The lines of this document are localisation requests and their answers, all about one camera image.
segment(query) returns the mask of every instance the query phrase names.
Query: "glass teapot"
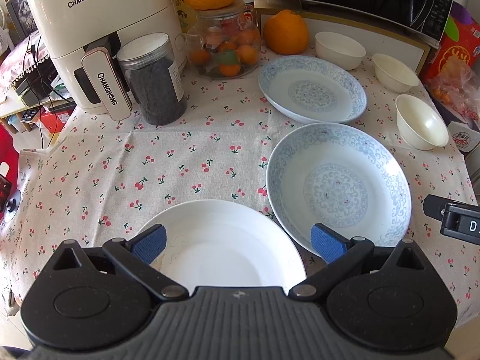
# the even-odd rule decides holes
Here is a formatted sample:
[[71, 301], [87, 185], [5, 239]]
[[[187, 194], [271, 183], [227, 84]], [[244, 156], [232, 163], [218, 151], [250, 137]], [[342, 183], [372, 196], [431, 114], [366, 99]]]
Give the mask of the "glass teapot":
[[250, 73], [260, 59], [261, 36], [252, 5], [237, 0], [228, 7], [196, 10], [197, 23], [175, 39], [175, 47], [187, 49], [189, 62], [201, 76], [237, 78]]

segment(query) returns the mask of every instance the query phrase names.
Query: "clear plastic bag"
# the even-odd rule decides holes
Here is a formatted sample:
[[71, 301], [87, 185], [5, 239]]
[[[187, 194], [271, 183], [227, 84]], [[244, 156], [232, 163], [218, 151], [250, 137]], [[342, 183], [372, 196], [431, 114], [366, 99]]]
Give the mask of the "clear plastic bag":
[[480, 127], [480, 82], [464, 61], [450, 56], [442, 71], [426, 85], [436, 100]]

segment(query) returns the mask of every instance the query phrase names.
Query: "white air fryer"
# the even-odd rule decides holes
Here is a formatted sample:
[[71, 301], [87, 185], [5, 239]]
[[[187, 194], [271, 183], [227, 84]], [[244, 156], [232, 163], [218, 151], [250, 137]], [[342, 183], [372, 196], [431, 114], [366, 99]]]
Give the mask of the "white air fryer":
[[[115, 58], [117, 51], [143, 35], [166, 32], [175, 39], [182, 32], [172, 0], [28, 0], [28, 4], [50, 58], [75, 102], [91, 114], [106, 113], [105, 102], [115, 120], [131, 112], [128, 86]], [[185, 52], [174, 48], [174, 53], [181, 71]], [[102, 74], [110, 77], [111, 91], [92, 85]]]

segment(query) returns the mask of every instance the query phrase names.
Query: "floral patterned plate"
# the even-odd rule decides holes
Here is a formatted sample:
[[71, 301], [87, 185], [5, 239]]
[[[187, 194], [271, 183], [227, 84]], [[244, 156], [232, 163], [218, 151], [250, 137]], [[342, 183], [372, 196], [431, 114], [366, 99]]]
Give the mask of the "floral patterned plate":
[[225, 200], [193, 200], [152, 218], [166, 229], [166, 247], [151, 266], [188, 288], [280, 286], [305, 280], [296, 247], [272, 220]]
[[351, 74], [310, 56], [290, 55], [269, 62], [258, 83], [277, 110], [300, 123], [346, 123], [367, 107], [365, 91]]
[[400, 165], [381, 143], [350, 126], [317, 123], [289, 133], [272, 152], [266, 185], [281, 225], [320, 257], [315, 223], [378, 246], [396, 245], [409, 226], [410, 189]]

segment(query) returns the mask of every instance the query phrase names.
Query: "blue textured pad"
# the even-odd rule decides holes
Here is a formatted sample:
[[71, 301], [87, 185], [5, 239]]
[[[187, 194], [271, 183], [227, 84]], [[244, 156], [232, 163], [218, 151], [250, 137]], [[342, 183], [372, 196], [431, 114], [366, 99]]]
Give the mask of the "blue textured pad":
[[166, 245], [167, 231], [164, 226], [161, 226], [144, 239], [136, 242], [131, 248], [131, 253], [145, 264], [150, 265], [163, 252]]
[[347, 252], [345, 243], [337, 240], [333, 235], [323, 231], [316, 225], [313, 225], [311, 228], [310, 242], [313, 249], [327, 264], [332, 263]]

